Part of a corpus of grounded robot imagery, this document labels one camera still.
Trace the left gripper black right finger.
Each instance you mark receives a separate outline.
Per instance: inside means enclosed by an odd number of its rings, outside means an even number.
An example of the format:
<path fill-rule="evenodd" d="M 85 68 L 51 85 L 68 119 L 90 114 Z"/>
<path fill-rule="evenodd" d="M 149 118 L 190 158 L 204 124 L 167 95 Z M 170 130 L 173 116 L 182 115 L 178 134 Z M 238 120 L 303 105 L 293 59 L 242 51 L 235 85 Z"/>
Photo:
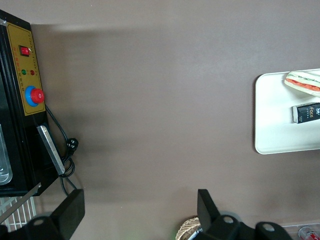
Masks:
<path fill-rule="evenodd" d="M 197 191 L 197 217 L 202 231 L 206 232 L 220 215 L 209 191 L 199 189 Z"/>

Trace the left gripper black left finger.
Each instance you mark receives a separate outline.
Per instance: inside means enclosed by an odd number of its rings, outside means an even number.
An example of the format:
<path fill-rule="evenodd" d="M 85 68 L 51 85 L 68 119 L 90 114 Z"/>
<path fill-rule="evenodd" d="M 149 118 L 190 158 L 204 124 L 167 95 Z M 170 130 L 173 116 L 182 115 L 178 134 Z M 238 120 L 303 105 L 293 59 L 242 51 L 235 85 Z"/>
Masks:
<path fill-rule="evenodd" d="M 70 240 L 84 216 L 84 190 L 75 189 L 52 212 L 51 219 L 63 239 Z"/>

